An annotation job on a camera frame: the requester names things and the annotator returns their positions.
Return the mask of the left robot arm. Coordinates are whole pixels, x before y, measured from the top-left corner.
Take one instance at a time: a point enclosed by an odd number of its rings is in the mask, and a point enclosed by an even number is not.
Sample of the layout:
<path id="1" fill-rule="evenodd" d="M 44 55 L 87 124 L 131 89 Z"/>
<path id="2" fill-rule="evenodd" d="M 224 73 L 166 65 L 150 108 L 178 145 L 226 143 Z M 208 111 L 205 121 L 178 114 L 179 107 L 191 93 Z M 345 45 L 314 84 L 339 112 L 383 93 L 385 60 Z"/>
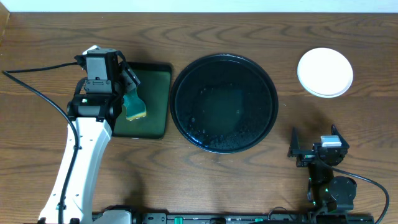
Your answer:
<path id="1" fill-rule="evenodd" d="M 100 82 L 99 91 L 89 85 Z M 115 77 L 87 77 L 78 82 L 67 107 L 69 141 L 57 179 L 39 223 L 92 223 L 93 196 L 102 156 L 122 110 L 126 121 L 146 116 L 146 105 L 137 95 L 140 81 L 122 61 Z"/>

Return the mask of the green yellow sponge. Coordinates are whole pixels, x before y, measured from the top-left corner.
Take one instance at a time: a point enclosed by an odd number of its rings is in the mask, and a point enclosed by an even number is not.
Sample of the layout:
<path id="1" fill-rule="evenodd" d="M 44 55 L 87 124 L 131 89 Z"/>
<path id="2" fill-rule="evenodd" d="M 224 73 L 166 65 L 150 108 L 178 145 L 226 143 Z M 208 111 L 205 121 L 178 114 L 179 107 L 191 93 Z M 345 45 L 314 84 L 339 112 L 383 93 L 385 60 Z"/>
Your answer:
<path id="1" fill-rule="evenodd" d="M 123 98 L 127 120 L 132 121 L 135 119 L 141 119 L 147 115 L 146 104 L 139 98 L 136 89 L 126 93 Z"/>

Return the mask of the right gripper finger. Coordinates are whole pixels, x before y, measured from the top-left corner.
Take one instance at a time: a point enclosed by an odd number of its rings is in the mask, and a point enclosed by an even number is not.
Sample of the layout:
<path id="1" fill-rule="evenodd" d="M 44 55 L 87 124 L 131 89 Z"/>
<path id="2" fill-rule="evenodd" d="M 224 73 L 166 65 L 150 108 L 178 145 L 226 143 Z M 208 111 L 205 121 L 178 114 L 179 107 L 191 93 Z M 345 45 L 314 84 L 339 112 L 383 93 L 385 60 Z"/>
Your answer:
<path id="1" fill-rule="evenodd" d="M 349 148 L 349 144 L 345 141 L 345 139 L 342 137 L 338 129 L 334 124 L 331 125 L 331 134 L 334 136 L 338 136 L 342 148 Z"/>
<path id="2" fill-rule="evenodd" d="M 292 136 L 287 156 L 297 157 L 299 154 L 300 154 L 300 146 L 299 146 L 297 131 L 296 128 L 292 128 Z"/>

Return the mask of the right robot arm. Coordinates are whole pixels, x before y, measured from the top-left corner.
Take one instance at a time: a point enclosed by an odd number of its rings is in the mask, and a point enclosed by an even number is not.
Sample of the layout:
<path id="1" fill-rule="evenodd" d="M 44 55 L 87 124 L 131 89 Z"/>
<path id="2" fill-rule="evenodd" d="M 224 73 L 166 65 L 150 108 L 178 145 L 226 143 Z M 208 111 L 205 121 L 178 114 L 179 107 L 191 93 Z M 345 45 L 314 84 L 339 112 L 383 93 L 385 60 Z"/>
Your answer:
<path id="1" fill-rule="evenodd" d="M 296 158 L 296 166 L 309 171 L 308 200 L 321 213 L 347 212 L 354 209 L 357 183 L 350 177 L 335 176 L 333 169 L 340 164 L 349 149 L 337 128 L 331 127 L 331 134 L 320 137 L 311 150 L 300 148 L 296 129 L 287 156 Z"/>

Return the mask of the pink plate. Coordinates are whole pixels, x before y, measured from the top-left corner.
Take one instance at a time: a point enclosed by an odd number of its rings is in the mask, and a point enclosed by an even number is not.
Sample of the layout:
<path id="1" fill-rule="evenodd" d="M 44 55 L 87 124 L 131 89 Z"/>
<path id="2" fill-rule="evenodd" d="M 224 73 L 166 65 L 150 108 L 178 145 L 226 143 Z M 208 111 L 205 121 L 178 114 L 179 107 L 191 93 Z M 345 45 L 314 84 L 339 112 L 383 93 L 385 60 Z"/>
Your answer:
<path id="1" fill-rule="evenodd" d="M 343 54 L 320 47 L 303 54 L 298 61 L 297 77 L 309 93 L 320 98 L 335 98 L 351 87 L 354 72 Z"/>

